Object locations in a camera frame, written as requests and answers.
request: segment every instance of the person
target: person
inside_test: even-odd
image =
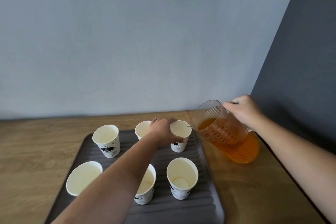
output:
[[[336,156],[268,119],[249,95],[223,106],[258,133],[320,211],[336,223]],[[176,119],[157,119],[148,133],[95,179],[53,224],[123,223],[159,147],[183,142],[170,131]]]

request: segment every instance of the wooden surface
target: wooden surface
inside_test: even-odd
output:
[[[105,124],[132,129],[143,120],[186,111],[0,122],[0,223],[43,223],[84,137]],[[202,146],[227,224],[324,223],[273,155],[260,143],[250,164]]]

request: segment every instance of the transparent pitcher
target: transparent pitcher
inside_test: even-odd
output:
[[[218,100],[209,100],[192,112],[189,125],[225,156],[249,163],[259,153],[254,133],[227,111]]]

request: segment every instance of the gray ribbed tray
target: gray ribbed tray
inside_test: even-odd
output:
[[[45,223],[51,223],[74,200],[75,197],[67,193],[65,183],[77,166],[86,161],[95,160],[105,170],[138,141],[134,130],[119,131],[119,139],[121,150],[118,156],[105,158],[92,141],[92,134],[85,137]],[[179,157],[190,159],[195,163],[199,172],[197,184],[187,199],[181,201],[175,199],[171,194],[166,175],[168,164],[174,158]],[[137,205],[136,202],[133,202],[124,223],[224,223],[224,211],[209,173],[202,147],[194,131],[189,137],[184,152],[176,153],[170,146],[161,148],[155,153],[151,164],[157,174],[153,199],[147,205]]]

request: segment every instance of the white paper cup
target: white paper cup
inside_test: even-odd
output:
[[[147,130],[149,128],[149,124],[151,123],[150,120],[145,120],[143,122],[140,122],[136,127],[135,127],[135,134],[137,135],[138,139],[140,140],[142,137],[147,134]]]
[[[170,131],[176,135],[188,139],[191,134],[191,127],[188,127],[188,122],[177,120],[170,125]],[[172,143],[170,147],[175,152],[183,152],[187,143]]]
[[[114,158],[120,152],[119,129],[114,125],[104,125],[92,135],[92,140],[106,158]]]
[[[72,196],[78,196],[102,172],[102,165],[96,161],[89,161],[79,165],[66,180],[66,191]]]
[[[175,158],[167,167],[170,190],[178,200],[186,199],[198,181],[198,170],[187,158]]]
[[[155,181],[156,181],[155,168],[151,164],[149,164],[134,198],[134,201],[137,204],[145,205],[152,199],[154,194]]]

